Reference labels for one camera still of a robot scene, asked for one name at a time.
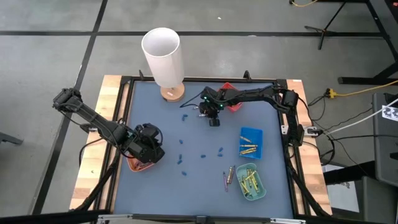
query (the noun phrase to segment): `red object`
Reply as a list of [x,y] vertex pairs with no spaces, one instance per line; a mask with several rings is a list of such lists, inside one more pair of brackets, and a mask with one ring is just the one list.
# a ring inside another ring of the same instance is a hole
[[[232,86],[232,84],[230,83],[225,83],[220,89],[234,89],[234,90],[238,90],[237,88],[235,88],[234,86]],[[242,107],[243,103],[238,103],[235,106],[227,106],[228,109],[234,113],[236,112],[238,109],[240,109],[240,107]]]

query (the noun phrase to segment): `white cable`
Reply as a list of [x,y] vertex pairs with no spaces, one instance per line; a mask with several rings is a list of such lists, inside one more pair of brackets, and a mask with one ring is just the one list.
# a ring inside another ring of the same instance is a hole
[[[398,102],[398,98],[397,98],[396,100],[394,100],[393,102],[391,102],[390,104],[388,104],[387,106],[391,106],[391,105],[393,105],[393,104],[396,103],[396,102]],[[371,114],[371,115],[365,117],[364,119],[362,119],[362,120],[360,120],[360,121],[357,121],[357,122],[355,122],[355,123],[353,123],[353,124],[349,124],[349,125],[347,125],[347,126],[344,126],[344,127],[339,128],[339,129],[336,129],[336,130],[334,130],[334,131],[331,131],[331,132],[329,132],[329,133],[326,134],[326,135],[336,133],[336,132],[341,131],[341,130],[343,130],[343,129],[346,129],[346,128],[348,128],[348,127],[354,126],[355,124],[359,124],[360,122],[362,122],[362,121],[364,121],[364,120],[366,120],[366,119],[369,119],[369,118],[373,117],[374,115],[380,113],[382,110],[383,110],[383,108],[381,108],[379,111],[375,112],[374,114]]]

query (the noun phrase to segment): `yellow extension cord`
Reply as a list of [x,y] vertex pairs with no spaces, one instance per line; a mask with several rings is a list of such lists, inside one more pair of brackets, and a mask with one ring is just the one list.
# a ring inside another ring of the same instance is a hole
[[295,2],[292,1],[292,4],[293,4],[294,6],[296,6],[296,7],[305,7],[305,6],[311,5],[312,3],[315,3],[315,2],[317,2],[317,1],[318,1],[318,0],[315,0],[315,1],[312,1],[312,2],[310,2],[310,3],[308,3],[308,4],[305,4],[305,5],[299,5],[299,4],[297,4],[297,3],[295,3]]
[[364,92],[366,92],[366,91],[371,91],[371,90],[376,90],[376,89],[378,89],[378,88],[383,88],[383,87],[392,85],[392,84],[397,83],[397,82],[398,82],[398,80],[397,80],[397,81],[390,82],[390,83],[385,84],[385,85],[382,85],[382,86],[376,86],[376,87],[373,87],[373,88],[368,88],[368,89],[365,89],[365,90],[356,91],[356,92],[347,93],[347,94],[339,94],[339,93],[333,91],[332,89],[330,89],[329,93],[330,93],[330,98],[331,98],[331,99],[333,99],[333,98],[336,97],[336,96],[352,96],[352,95],[355,95],[355,94],[364,93]]

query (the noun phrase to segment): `cork base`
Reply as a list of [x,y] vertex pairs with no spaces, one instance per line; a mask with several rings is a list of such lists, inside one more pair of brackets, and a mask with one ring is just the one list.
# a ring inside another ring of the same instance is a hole
[[178,102],[184,97],[185,86],[183,83],[174,88],[160,88],[160,94],[168,102]]

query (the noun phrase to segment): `wooden platform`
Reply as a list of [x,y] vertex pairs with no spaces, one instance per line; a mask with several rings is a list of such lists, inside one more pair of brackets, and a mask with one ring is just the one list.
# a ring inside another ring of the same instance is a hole
[[[120,75],[105,75],[102,83],[101,90],[96,105],[96,111],[104,116],[106,119],[112,119],[114,108],[116,104],[116,98],[118,96],[119,85],[121,81]],[[288,89],[296,91],[300,97],[306,101],[304,87],[301,80],[287,80]],[[123,91],[123,97],[121,102],[121,109],[119,112],[119,118],[122,117],[124,111],[124,105],[126,103],[127,88]],[[298,121],[303,126],[310,126],[311,121],[308,117],[305,106],[299,101],[297,105]],[[97,133],[90,133],[87,142],[91,142],[95,139],[100,138]],[[304,141],[316,144],[314,138],[304,137]],[[106,141],[98,141],[85,149],[83,154],[82,163],[76,180],[76,186],[73,193],[70,208],[76,208],[79,206],[84,199],[90,194],[95,185],[97,184],[101,166],[104,159]],[[303,144],[300,148],[301,163],[303,167],[303,173],[305,177],[305,184],[315,200],[322,206],[322,208],[331,214],[330,202],[326,190],[325,180],[323,178],[323,172],[321,163],[319,160],[318,151],[311,145]],[[302,196],[299,188],[295,184],[295,193],[297,198],[297,206],[299,214],[304,214],[304,208],[302,203]],[[108,184],[105,185],[103,190],[103,196],[100,203],[100,208],[104,208],[106,197],[108,194]]]

